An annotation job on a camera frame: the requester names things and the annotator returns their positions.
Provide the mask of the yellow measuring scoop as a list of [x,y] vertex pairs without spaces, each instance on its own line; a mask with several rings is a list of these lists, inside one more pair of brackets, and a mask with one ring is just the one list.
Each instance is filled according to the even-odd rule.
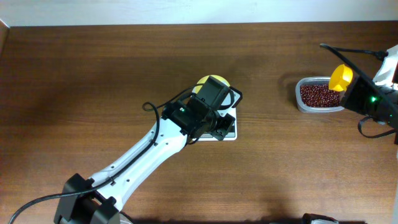
[[328,88],[337,92],[346,91],[352,80],[353,70],[342,64],[339,65],[332,73],[328,83]]

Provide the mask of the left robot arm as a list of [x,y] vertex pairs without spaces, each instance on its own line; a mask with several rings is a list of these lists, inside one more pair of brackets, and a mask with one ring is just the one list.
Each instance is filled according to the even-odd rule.
[[121,210],[132,193],[165,160],[203,134],[222,141],[236,118],[231,112],[243,94],[220,77],[210,75],[163,103],[151,103],[155,125],[132,148],[103,170],[84,179],[75,174],[65,183],[55,223],[121,223]]

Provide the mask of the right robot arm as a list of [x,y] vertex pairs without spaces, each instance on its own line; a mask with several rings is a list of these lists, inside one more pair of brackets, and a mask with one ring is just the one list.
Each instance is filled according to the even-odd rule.
[[[347,110],[364,116],[357,128],[361,135],[369,139],[397,135],[397,91],[390,86],[377,86],[372,81],[357,77],[343,93],[340,105]],[[391,130],[376,135],[363,133],[364,123],[372,120],[386,124]]]

